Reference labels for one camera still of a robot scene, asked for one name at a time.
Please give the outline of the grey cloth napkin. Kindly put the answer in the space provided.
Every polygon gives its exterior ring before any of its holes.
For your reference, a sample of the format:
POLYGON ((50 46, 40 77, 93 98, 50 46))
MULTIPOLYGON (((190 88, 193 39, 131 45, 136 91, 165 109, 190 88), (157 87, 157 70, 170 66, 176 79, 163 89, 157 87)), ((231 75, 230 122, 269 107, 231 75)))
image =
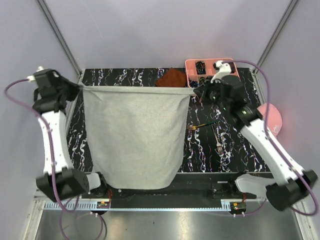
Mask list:
POLYGON ((85 130, 93 167, 116 189, 168 187, 184 158, 193 90, 84 86, 85 130))

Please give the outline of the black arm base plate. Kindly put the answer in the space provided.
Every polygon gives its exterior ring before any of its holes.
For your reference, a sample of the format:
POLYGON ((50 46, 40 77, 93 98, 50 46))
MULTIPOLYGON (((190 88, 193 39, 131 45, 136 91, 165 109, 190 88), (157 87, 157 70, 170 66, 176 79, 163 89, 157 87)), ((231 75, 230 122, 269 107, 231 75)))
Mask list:
POLYGON ((241 199, 248 197, 254 199, 256 196, 251 193, 242 193, 234 185, 227 181, 210 182, 210 181, 177 181, 170 184, 168 187, 156 190, 141 190, 141 189, 117 189, 110 186, 103 193, 83 194, 83 198, 111 198, 111 199, 128 199, 137 196, 195 196, 208 197, 212 199, 241 199))

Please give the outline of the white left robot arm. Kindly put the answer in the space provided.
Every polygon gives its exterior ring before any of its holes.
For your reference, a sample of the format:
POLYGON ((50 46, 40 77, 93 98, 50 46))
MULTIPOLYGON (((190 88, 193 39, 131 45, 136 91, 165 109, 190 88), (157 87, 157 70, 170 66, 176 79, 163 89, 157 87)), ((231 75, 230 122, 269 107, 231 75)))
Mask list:
POLYGON ((45 157, 37 188, 54 203, 85 194, 103 198, 108 193, 103 175, 75 169, 68 150, 66 107, 78 97, 81 87, 57 70, 42 66, 31 78, 37 84, 32 109, 41 127, 45 157))

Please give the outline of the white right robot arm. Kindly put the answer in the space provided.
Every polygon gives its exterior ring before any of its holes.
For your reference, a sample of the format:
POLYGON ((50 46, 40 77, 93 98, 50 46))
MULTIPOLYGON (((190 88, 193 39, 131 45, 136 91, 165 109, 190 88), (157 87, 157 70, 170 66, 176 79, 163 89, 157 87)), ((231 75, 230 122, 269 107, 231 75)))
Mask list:
POLYGON ((245 88, 235 75, 208 80, 193 89, 202 102, 216 105, 224 117, 246 138, 267 164, 272 178, 242 173, 227 185, 228 195, 244 193, 265 198, 278 211, 312 195, 318 180, 313 170, 304 170, 273 136, 259 110, 245 99, 245 88))

